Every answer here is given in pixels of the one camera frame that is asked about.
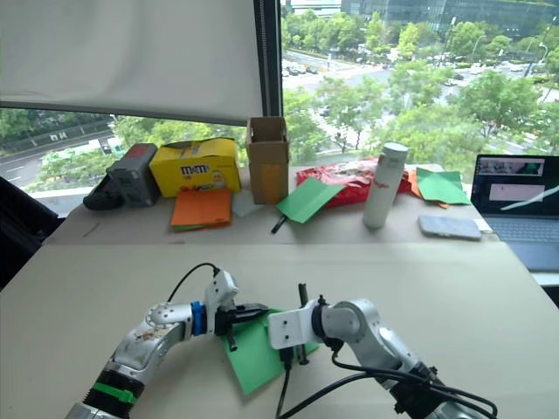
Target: desk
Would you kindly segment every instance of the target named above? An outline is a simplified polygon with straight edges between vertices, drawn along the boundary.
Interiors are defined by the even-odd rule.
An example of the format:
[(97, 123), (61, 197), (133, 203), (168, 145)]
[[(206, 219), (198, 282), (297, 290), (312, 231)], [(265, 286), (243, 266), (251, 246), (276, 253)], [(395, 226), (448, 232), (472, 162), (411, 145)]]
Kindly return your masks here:
[[(440, 170), (439, 165), (424, 165)], [(295, 188), (295, 173), (302, 168), (290, 168), (289, 189)], [(250, 188), (248, 170), (239, 171), (243, 188)], [(425, 237), (418, 227), (418, 215), (447, 215), (481, 218), (472, 206), (453, 205), (444, 210), (432, 203), (399, 194), (389, 214), (386, 226), (380, 230), (367, 229), (361, 219), (364, 203), (356, 203), (320, 211), (305, 224), (287, 222), (275, 235), (270, 230), (280, 217), (273, 206), (239, 218), (230, 227), (216, 230), (175, 233), (169, 221), (175, 198), (160, 198), (149, 208), (119, 208), (95, 212), (80, 205), (49, 238), (49, 244), (333, 244), (333, 243), (413, 243), (437, 242)], [(496, 235), (487, 236), (498, 240)]]
[[(300, 281), (329, 302), (370, 299), (446, 384), (492, 399), (502, 418), (559, 417), (555, 306), (506, 245), (458, 241), (46, 245), (0, 293), (0, 417), (64, 417), (148, 307), (206, 260), (235, 276), (238, 303), (295, 307)], [(177, 300), (202, 298), (208, 279), (197, 272)], [(321, 347), (293, 371), (286, 407), (346, 373)], [(273, 417), (280, 386), (243, 397), (221, 343), (193, 338), (169, 352), (132, 417)], [(378, 384), (359, 381), (296, 417), (396, 419), (392, 405)]]

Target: red bag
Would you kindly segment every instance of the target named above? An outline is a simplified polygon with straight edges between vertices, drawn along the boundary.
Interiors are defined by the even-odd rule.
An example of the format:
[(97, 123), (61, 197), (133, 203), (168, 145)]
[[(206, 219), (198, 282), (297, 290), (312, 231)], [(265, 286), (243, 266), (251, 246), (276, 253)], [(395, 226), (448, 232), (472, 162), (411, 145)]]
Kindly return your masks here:
[[(297, 172), (297, 186), (301, 185), (308, 177), (314, 177), (328, 185), (346, 185), (326, 204), (327, 208), (348, 203), (363, 203), (369, 195), (377, 160), (376, 157), (370, 157), (365, 160), (344, 161), (317, 168), (307, 168)], [(410, 191), (411, 183), (408, 182), (408, 172), (405, 170), (397, 193)]]

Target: white phone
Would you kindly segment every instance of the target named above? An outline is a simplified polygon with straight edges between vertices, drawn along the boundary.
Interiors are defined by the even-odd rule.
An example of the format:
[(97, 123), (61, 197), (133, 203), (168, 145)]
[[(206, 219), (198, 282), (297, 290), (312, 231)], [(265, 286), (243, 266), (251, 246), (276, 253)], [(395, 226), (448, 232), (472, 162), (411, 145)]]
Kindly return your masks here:
[(481, 231), (470, 218), (419, 216), (419, 228), (426, 236), (481, 240)]

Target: pen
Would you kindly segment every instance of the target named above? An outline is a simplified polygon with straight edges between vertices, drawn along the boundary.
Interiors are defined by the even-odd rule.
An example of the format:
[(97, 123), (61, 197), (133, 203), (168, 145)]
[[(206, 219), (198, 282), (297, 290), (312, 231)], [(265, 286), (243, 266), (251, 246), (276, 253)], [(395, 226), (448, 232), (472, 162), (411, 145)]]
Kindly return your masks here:
[(278, 232), (278, 230), (280, 229), (281, 225), (287, 220), (287, 216), (281, 216), (281, 218), (278, 220), (278, 222), (276, 223), (276, 225), (273, 226), (272, 231), (270, 231), (272, 234), (276, 234)]

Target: white thermos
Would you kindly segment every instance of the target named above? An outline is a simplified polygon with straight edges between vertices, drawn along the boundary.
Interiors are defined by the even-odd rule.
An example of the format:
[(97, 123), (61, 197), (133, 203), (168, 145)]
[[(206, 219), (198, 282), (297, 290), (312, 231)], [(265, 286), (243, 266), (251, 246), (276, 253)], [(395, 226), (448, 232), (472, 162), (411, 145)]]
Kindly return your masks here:
[(387, 142), (378, 157), (378, 164), (363, 212), (363, 222), (373, 229), (383, 227), (386, 223), (386, 217), (402, 180), (407, 155), (406, 146)]

